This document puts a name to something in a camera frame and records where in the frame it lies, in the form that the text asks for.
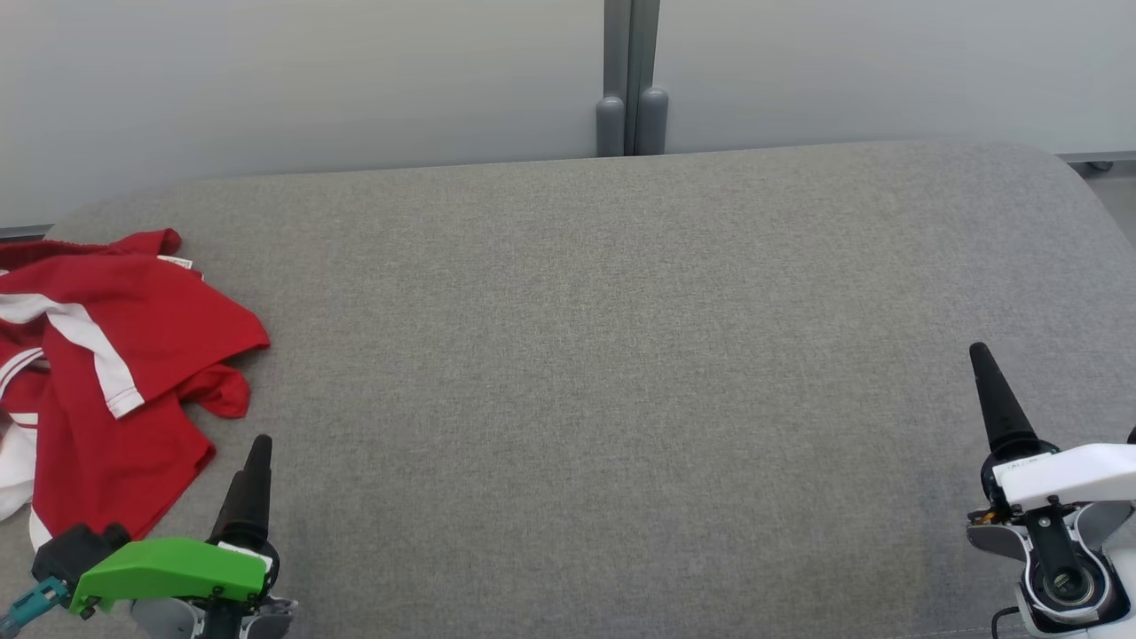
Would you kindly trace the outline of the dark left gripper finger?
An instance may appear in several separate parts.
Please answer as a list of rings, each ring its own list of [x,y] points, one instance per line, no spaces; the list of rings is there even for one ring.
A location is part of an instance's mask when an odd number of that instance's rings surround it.
[[[272,521],[272,437],[259,434],[248,454],[248,540],[260,550]]]
[[[248,484],[247,470],[239,470],[232,478],[220,511],[217,514],[210,533],[211,543],[226,540],[231,536],[236,536],[245,526],[250,509]]]

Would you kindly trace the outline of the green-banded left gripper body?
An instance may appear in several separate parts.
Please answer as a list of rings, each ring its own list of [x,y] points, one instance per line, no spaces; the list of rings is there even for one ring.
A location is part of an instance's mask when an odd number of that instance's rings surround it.
[[[166,537],[116,543],[94,538],[97,563],[81,571],[69,613],[89,619],[87,609],[108,611],[122,600],[187,599],[254,603],[273,584],[279,554],[231,543]]]

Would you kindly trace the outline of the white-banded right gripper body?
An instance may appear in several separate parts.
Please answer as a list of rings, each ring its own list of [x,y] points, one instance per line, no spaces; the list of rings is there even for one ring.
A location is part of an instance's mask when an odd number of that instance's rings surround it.
[[[1022,513],[1051,505],[1133,501],[1135,446],[1095,442],[1064,453],[997,462],[985,489],[989,501]]]

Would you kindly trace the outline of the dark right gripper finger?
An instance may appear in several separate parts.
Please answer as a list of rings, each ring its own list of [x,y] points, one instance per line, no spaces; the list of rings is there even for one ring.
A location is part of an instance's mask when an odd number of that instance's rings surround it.
[[[989,345],[971,343],[969,358],[982,406],[983,428],[989,440],[989,457],[1009,462],[1042,453],[1042,441],[989,351]]]

